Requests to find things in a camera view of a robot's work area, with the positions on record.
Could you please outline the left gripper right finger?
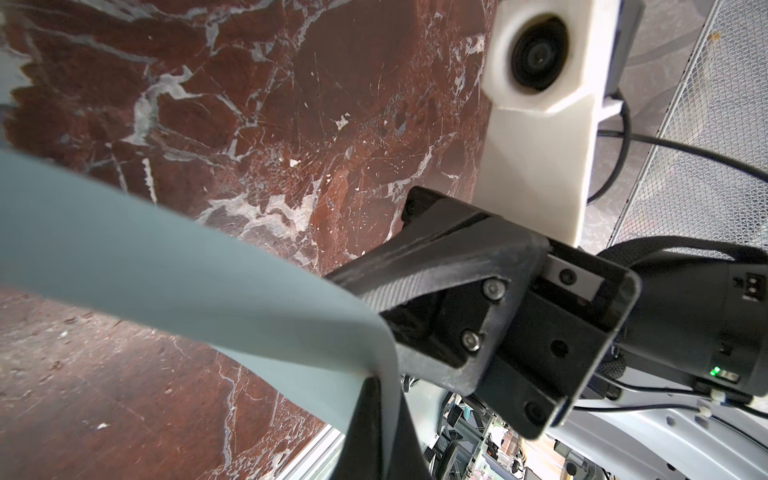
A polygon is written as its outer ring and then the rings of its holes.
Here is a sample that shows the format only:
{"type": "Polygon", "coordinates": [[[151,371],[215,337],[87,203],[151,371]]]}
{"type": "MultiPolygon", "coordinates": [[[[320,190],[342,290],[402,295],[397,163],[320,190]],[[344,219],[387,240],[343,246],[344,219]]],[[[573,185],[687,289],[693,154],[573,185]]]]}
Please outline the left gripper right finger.
{"type": "Polygon", "coordinates": [[[385,479],[432,479],[404,395],[400,400],[398,422],[385,479]]]}

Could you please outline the light blue envelope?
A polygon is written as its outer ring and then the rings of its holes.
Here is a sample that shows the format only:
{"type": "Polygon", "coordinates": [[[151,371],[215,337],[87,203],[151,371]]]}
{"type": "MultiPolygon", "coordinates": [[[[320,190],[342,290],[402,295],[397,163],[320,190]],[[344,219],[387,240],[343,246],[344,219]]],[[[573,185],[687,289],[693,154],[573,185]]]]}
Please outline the light blue envelope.
{"type": "Polygon", "coordinates": [[[100,182],[1,153],[1,281],[211,345],[347,430],[381,388],[383,475],[401,390],[384,320],[343,288],[100,182]]]}

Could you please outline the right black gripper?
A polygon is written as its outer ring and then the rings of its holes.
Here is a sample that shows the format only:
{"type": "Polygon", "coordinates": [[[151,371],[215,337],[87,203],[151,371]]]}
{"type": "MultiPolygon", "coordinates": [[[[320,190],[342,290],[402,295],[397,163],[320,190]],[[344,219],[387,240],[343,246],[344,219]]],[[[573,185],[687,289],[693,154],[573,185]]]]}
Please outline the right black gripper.
{"type": "Polygon", "coordinates": [[[395,308],[406,371],[475,395],[528,438],[561,424],[637,300],[629,269],[442,193],[413,188],[403,230],[325,278],[395,308]]]}

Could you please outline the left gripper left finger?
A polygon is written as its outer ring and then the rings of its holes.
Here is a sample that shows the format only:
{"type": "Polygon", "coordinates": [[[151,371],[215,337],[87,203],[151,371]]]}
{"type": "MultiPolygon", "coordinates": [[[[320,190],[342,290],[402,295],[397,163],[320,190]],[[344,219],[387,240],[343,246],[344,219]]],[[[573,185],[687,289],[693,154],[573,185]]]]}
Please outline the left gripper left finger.
{"type": "Polygon", "coordinates": [[[376,377],[361,387],[331,480],[382,479],[381,388],[376,377]]]}

